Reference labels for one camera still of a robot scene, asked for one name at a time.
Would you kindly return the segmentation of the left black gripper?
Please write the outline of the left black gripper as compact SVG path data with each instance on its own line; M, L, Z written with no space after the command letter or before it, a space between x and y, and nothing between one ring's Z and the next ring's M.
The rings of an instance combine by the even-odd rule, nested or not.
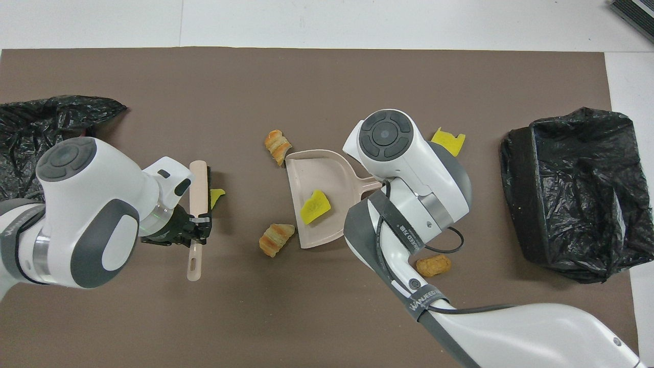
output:
M173 245L181 244L190 246L192 240L198 244L205 245L210 236L212 222L210 217L195 217L186 212L181 206L177 205L173 210L170 221L162 229L149 236L141 236L141 242L155 245Z

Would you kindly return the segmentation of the black bag bin pink liner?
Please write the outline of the black bag bin pink liner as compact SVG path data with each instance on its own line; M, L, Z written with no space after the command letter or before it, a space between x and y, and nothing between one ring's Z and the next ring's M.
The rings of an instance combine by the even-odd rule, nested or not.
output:
M96 137L128 108L112 98L61 95L0 103L0 202L43 201L36 166L47 150L74 137Z

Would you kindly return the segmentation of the beige hand brush black bristles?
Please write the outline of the beige hand brush black bristles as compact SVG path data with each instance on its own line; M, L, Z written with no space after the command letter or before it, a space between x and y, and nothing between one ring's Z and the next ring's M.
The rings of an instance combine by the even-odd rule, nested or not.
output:
M195 175L189 188L189 213L195 217L210 217L209 215L209 169L206 161L195 160L190 163L189 169ZM198 281L202 271L203 245L190 243L189 259L186 277L189 281Z

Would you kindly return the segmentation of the beige plastic dustpan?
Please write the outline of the beige plastic dustpan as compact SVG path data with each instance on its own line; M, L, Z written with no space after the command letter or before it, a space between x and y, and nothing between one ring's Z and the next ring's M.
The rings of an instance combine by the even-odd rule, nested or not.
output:
M348 210L364 193L380 189L373 177L358 177L350 163L334 151L315 149L287 155L285 159L301 249L327 244L343 235ZM322 191L330 209L306 224L301 209L314 191Z

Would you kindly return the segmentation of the black bag lined bin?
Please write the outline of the black bag lined bin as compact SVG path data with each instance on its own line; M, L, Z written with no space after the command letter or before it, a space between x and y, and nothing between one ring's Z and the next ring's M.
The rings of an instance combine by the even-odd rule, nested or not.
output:
M500 170L527 261L580 284L654 261L654 216L633 121L582 107L509 131Z

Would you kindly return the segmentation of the brown table mat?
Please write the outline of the brown table mat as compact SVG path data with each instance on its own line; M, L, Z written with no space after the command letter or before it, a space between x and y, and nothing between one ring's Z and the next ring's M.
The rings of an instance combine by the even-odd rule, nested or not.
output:
M524 259L505 203L507 132L581 107L609 111L602 52L147 48L4 50L0 103L79 94L128 107L98 137L146 167L205 160L226 191L201 279L189 250L138 244L105 286L12 287L0 303L0 368L458 368L341 238L276 257L272 223L294 223L287 170L264 146L341 152L358 121L409 114L430 139L464 133L472 210L464 247L430 281L457 308L561 303L638 350L630 275L582 285Z

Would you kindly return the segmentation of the brown bread nugget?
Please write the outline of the brown bread nugget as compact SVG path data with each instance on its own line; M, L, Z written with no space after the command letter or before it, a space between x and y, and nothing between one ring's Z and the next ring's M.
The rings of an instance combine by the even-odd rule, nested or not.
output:
M451 268L452 261L444 254L425 257L416 261L416 271L423 278L435 277L448 272Z

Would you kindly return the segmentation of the grey ridged box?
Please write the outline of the grey ridged box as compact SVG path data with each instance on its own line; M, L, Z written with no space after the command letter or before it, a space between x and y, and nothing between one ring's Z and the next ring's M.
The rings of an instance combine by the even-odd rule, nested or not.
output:
M654 0L612 0L609 7L654 44Z

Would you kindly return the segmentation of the striped croissant piece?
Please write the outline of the striped croissant piece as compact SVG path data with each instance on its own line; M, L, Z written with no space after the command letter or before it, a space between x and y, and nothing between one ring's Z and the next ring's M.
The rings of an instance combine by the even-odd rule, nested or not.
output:
M278 129L268 133L264 145L278 166L283 165L288 151L293 147L291 142Z
M296 227L293 224L273 223L259 238L259 248L267 256L275 257L295 232Z

